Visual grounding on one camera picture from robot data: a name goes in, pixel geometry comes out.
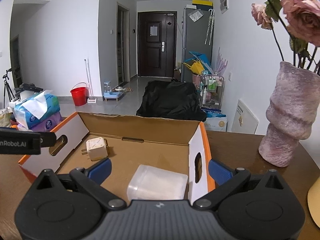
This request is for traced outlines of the white cube plug adapter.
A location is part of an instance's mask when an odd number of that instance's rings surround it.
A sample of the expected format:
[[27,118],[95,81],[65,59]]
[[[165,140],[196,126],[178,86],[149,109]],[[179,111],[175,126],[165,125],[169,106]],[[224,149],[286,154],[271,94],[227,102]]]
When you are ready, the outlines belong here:
[[86,141],[86,148],[82,155],[88,155],[91,161],[97,161],[108,157],[107,142],[103,137],[97,137]]

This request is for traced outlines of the translucent plastic container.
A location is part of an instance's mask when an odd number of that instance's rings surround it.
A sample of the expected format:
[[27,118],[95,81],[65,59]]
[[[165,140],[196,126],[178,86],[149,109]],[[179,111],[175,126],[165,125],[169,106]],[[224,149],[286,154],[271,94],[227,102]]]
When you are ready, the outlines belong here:
[[186,174],[139,165],[127,187],[128,200],[182,200]]

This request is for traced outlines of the blue tissue pack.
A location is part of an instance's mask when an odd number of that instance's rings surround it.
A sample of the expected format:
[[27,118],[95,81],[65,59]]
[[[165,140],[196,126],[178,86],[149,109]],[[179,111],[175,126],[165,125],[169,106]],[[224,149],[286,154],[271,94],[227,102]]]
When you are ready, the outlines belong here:
[[42,121],[60,111],[57,96],[51,90],[34,94],[17,104],[14,109],[16,121],[25,128],[31,129]]

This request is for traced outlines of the purple tissue pack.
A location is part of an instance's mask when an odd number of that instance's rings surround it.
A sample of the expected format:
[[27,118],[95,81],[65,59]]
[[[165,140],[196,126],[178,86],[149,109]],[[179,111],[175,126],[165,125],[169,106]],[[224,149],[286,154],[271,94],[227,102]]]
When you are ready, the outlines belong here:
[[50,132],[62,121],[62,116],[60,112],[56,112],[50,117],[46,118],[36,126],[32,127],[30,130],[33,132]]

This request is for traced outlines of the red cardboard box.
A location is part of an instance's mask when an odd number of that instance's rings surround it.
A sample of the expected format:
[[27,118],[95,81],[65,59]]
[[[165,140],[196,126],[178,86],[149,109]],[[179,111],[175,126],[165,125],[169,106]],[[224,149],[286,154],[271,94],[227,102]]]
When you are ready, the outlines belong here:
[[61,150],[43,148],[40,155],[25,155],[18,162],[29,181],[47,168],[68,173],[76,167],[92,166],[86,141],[102,137],[112,163],[111,175],[102,186],[122,199],[127,199],[127,186],[140,165],[186,174],[185,196],[191,202],[215,189],[208,171],[212,155],[202,122],[75,112],[53,132],[66,142]]

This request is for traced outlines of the red bucket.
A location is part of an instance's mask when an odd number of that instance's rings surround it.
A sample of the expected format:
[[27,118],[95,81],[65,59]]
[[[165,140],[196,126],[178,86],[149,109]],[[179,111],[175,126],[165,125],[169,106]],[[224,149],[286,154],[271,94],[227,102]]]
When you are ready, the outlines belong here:
[[83,106],[87,103],[87,84],[85,82],[77,83],[70,91],[74,105]]

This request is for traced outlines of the cream yellow thermos bottle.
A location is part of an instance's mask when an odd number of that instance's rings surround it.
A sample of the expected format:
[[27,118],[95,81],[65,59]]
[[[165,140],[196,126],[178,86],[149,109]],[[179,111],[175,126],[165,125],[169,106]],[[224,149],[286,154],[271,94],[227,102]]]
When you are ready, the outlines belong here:
[[320,228],[320,177],[310,187],[307,195],[308,208],[314,223]]

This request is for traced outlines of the blue pet feeder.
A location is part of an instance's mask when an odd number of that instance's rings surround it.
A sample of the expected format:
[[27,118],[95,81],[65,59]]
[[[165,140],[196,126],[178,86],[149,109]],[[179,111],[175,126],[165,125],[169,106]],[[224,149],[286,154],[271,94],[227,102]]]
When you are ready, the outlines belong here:
[[104,93],[103,93],[104,101],[107,101],[107,100],[118,101],[123,95],[124,93],[122,91],[118,92],[118,91],[112,90],[110,81],[104,82]]

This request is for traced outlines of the pink textured vase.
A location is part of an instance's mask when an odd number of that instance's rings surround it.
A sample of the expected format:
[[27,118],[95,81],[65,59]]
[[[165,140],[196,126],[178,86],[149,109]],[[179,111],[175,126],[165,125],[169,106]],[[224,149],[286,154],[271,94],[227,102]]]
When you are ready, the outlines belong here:
[[319,75],[282,61],[266,118],[270,122],[259,154],[277,167],[287,167],[300,140],[311,135],[319,106]]

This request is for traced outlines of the metal trolley with bottles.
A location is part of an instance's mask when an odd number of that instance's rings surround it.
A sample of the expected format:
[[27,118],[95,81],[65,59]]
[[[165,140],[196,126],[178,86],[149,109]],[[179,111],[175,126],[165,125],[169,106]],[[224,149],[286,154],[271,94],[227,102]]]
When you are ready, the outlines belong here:
[[200,76],[200,106],[208,109],[221,109],[225,80],[218,75]]

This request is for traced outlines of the black bag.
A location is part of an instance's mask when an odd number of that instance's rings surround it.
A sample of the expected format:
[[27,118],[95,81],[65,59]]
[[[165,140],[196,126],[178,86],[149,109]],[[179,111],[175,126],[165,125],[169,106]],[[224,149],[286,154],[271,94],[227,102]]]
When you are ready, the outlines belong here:
[[145,118],[165,118],[204,122],[196,87],[190,82],[153,80],[148,82],[142,103],[136,111]]

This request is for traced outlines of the grey refrigerator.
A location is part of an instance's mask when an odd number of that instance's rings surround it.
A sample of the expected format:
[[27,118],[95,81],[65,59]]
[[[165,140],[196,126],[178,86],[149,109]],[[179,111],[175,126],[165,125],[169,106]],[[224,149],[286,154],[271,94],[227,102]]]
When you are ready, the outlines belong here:
[[212,65],[213,35],[211,34],[212,11],[184,8],[182,21],[182,66],[181,81],[191,82],[192,72],[184,64],[193,64],[191,52],[204,54]]

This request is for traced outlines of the dark wooden door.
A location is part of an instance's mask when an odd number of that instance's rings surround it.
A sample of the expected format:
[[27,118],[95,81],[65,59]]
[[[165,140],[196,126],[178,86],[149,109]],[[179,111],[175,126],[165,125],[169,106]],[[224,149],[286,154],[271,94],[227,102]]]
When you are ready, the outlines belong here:
[[173,77],[176,65],[177,12],[138,13],[138,75]]

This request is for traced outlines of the dried pink flowers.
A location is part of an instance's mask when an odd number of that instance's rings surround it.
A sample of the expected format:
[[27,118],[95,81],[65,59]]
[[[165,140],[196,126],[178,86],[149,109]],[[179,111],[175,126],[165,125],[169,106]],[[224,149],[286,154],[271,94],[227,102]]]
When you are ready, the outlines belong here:
[[319,75],[319,0],[266,0],[264,4],[251,4],[251,14],[262,29],[272,31],[283,60],[284,55],[274,31],[279,22],[289,35],[293,52],[293,65]]

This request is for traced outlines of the white board leaning on wall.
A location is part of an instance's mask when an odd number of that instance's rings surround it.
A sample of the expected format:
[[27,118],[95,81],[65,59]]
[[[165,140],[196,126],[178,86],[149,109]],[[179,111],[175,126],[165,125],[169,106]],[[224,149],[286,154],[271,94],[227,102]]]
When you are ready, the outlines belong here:
[[259,120],[251,112],[251,110],[243,103],[242,100],[238,100],[236,112],[231,126],[231,132],[255,134]]

